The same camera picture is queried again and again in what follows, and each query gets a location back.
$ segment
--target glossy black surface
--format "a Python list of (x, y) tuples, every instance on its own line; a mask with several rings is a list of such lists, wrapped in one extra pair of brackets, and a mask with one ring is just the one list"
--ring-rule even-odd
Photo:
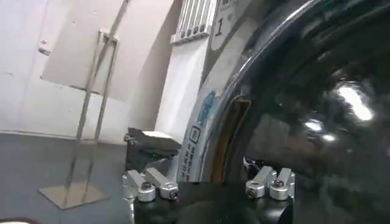
[(245, 182), (233, 184), (179, 183), (180, 197), (168, 201), (135, 201), (136, 224), (291, 224), (292, 201), (269, 197), (249, 200)]
[(298, 173), (294, 223), (390, 222), (390, 17), (343, 13), (297, 29), (247, 80), (237, 142)]
[(178, 174), (241, 180), (248, 156), (296, 172), (294, 223), (389, 223), (390, 2), (290, 0), (270, 13), (257, 2), (234, 31), (258, 25), (228, 82), (214, 66), (204, 83), (188, 127), (201, 126), (197, 159), (183, 156)]

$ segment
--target metal bracket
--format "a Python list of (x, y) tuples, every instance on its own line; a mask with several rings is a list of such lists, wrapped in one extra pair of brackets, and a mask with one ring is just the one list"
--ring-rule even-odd
[(176, 200), (179, 197), (179, 187), (177, 183), (169, 181), (155, 168), (150, 167), (146, 169), (145, 179), (160, 189), (162, 198)]
[(246, 195), (249, 199), (261, 198), (265, 194), (265, 189), (276, 179), (276, 171), (269, 166), (264, 166), (257, 173), (253, 180), (245, 184)]
[(270, 185), (269, 196), (275, 200), (283, 201), (287, 200), (289, 196), (294, 198), (294, 192), (295, 174), (291, 169), (283, 168), (278, 178)]
[(139, 201), (150, 202), (156, 198), (156, 190), (136, 170), (130, 170), (124, 179), (124, 198), (135, 197)]

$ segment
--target label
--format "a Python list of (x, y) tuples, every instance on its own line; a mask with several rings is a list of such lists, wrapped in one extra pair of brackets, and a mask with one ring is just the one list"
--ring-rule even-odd
[(191, 168), (193, 165), (196, 144), (199, 141), (201, 130), (197, 126), (192, 126), (188, 135), (189, 141), (186, 143), (185, 156), (182, 164), (181, 176), (185, 181), (190, 180)]
[(235, 7), (238, 0), (220, 0), (214, 21), (211, 49), (218, 50), (224, 43), (235, 23)]

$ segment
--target clamp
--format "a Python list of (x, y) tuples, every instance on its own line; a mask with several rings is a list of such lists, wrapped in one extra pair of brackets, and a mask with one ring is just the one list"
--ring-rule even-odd
[(294, 198), (295, 192), (295, 174), (291, 171), (291, 169), (283, 168), (278, 178), (272, 182), (269, 187), (269, 196), (271, 198), (283, 201), (287, 200), (290, 196)]
[(265, 189), (276, 179), (276, 171), (269, 166), (264, 166), (253, 180), (245, 183), (246, 195), (249, 199), (258, 199), (264, 196)]
[(177, 183), (169, 181), (154, 167), (146, 169), (145, 179), (159, 188), (162, 198), (176, 200), (179, 197), (179, 187)]

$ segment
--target bolt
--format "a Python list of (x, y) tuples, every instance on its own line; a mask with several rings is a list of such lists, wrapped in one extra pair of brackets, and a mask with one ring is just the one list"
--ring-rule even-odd
[(152, 187), (152, 184), (150, 182), (143, 182), (141, 185), (142, 190), (148, 190)]
[(172, 191), (170, 191), (169, 197), (171, 198), (171, 200), (176, 200), (176, 199), (178, 199), (178, 197), (179, 197), (179, 191), (178, 191), (178, 190), (172, 190)]
[(283, 187), (285, 184), (281, 180), (275, 180), (272, 185), (274, 185), (274, 187)]
[(256, 199), (256, 192), (254, 190), (248, 190), (246, 192), (246, 196), (248, 197), (248, 199), (250, 200), (253, 200), (253, 199)]

